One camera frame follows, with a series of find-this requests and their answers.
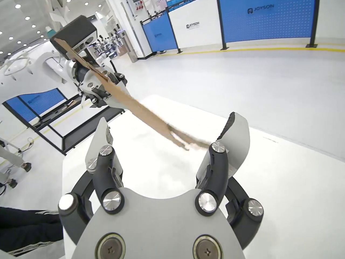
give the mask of robot camera head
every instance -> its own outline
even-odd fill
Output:
[[[54,40],[55,38],[66,41],[75,52],[80,53],[97,40],[97,29],[87,17],[79,16],[50,38],[53,46],[70,60],[66,50]]]

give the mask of white partition panel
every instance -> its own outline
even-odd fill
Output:
[[[217,0],[196,0],[169,16],[179,48],[222,43]]]
[[[315,43],[345,44],[344,0],[320,0]]]

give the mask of white table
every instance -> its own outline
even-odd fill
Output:
[[[217,139],[227,120],[159,96],[142,103],[178,129],[209,142]],[[109,126],[125,187],[152,198],[178,196],[195,187],[205,149],[185,151],[129,111]],[[250,140],[249,154],[234,177],[260,201],[265,214],[244,251],[246,258],[344,258],[345,164],[252,128]],[[90,142],[91,137],[65,157],[63,194],[85,172]],[[95,212],[100,203],[95,193],[90,199]],[[225,214],[226,203],[221,206]],[[64,244],[70,259],[75,245],[66,233]]]

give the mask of cardboard strip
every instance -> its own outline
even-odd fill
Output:
[[[107,90],[117,101],[125,105],[134,116],[145,122],[148,126],[153,128],[155,131],[160,133],[163,137],[169,139],[177,146],[186,149],[185,143],[181,142],[180,140],[176,139],[172,133],[176,134],[180,139],[188,144],[196,144],[203,148],[208,148],[209,144],[204,143],[200,140],[194,139],[193,137],[185,134],[173,128],[166,122],[164,122],[160,117],[156,114],[151,112],[148,108],[140,104],[137,100],[132,98],[130,95],[124,93],[118,86],[116,86],[111,80],[100,73],[96,68],[94,68],[90,63],[86,62],[83,58],[81,58],[64,40],[55,38],[55,41],[61,45],[68,53],[69,56],[76,59],[81,65],[85,68],[90,69],[95,76],[100,80],[102,85],[104,86],[105,90]]]

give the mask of black pants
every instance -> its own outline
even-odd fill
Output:
[[[56,211],[23,211],[0,207],[2,251],[17,257],[63,238],[63,226]]]

